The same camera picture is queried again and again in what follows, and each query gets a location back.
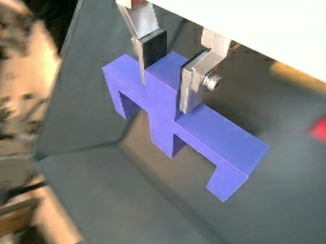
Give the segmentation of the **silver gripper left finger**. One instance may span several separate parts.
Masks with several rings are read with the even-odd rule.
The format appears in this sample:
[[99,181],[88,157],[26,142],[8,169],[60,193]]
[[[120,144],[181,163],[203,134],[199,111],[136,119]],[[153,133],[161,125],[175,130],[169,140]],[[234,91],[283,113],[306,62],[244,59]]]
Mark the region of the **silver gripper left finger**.
[[151,2],[116,0],[116,4],[131,33],[141,82],[145,82],[145,68],[167,55],[167,32],[159,28]]

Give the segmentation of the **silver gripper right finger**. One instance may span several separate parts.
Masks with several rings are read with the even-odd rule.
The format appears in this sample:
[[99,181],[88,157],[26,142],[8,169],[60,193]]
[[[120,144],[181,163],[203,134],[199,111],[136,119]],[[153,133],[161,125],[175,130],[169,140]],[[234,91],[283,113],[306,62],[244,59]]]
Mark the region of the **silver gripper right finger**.
[[209,29],[203,29],[200,51],[181,66],[179,110],[189,113],[203,101],[204,89],[214,91],[222,77],[216,73],[216,66],[227,57],[231,40]]

